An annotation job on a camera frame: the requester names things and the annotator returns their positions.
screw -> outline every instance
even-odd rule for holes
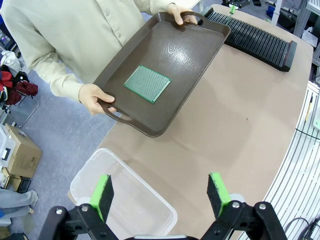
[[[263,204],[263,203],[261,203],[261,204],[259,205],[259,208],[260,208],[261,210],[265,210],[265,209],[266,209],[266,205]]]
[[[87,207],[87,206],[83,206],[83,207],[81,208],[81,210],[82,210],[82,212],[86,212],[86,211],[88,211],[88,207]]]
[[[232,207],[235,208],[235,209],[237,209],[237,208],[240,207],[240,204],[235,201],[234,203],[232,203]]]

clear plastic container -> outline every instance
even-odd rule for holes
[[[107,225],[119,239],[164,236],[178,220],[176,210],[109,149],[98,149],[70,185],[76,201],[88,199],[101,175],[111,175],[114,197]]]
[[[0,124],[0,166],[7,167],[9,165],[15,146],[15,140],[12,139],[6,127]]]

white pole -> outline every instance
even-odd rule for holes
[[[271,20],[272,25],[277,25],[278,18],[280,15],[281,5],[282,5],[282,0],[277,0],[275,4],[275,10],[273,11],[272,20]]]

cardboard box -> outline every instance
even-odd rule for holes
[[[32,178],[42,156],[41,149],[19,128],[8,124],[5,127],[15,141],[6,169],[12,175]]]
[[[17,192],[21,184],[22,178],[18,175],[10,174],[5,167],[2,167],[2,174],[6,178],[9,178],[6,180],[4,188],[7,189],[8,186],[12,186],[13,190]]]
[[[0,227],[0,239],[5,239],[11,235],[9,229],[6,226]]]

gray pants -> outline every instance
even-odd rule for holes
[[[30,207],[38,201],[38,194],[31,190],[26,193],[18,193],[6,189],[0,189],[0,209],[4,213],[3,219],[22,217],[30,212]]]

